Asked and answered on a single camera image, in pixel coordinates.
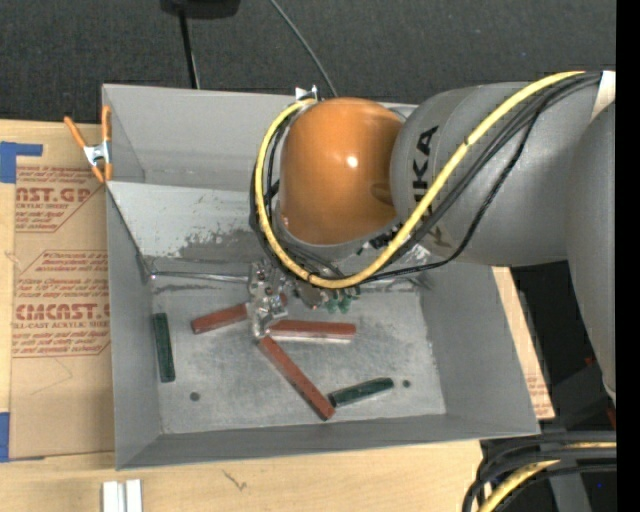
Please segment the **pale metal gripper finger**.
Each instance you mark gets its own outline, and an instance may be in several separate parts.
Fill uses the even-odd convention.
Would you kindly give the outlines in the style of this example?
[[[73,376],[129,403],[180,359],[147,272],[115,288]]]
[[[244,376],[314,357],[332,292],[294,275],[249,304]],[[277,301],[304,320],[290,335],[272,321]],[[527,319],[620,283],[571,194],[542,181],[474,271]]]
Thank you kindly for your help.
[[[263,300],[256,300],[251,303],[251,325],[252,332],[256,339],[260,339],[267,334],[269,323],[269,307]]]
[[[288,315],[287,302],[288,299],[284,293],[279,293],[277,296],[272,296],[269,298],[267,331],[270,331],[274,324],[284,319]]]

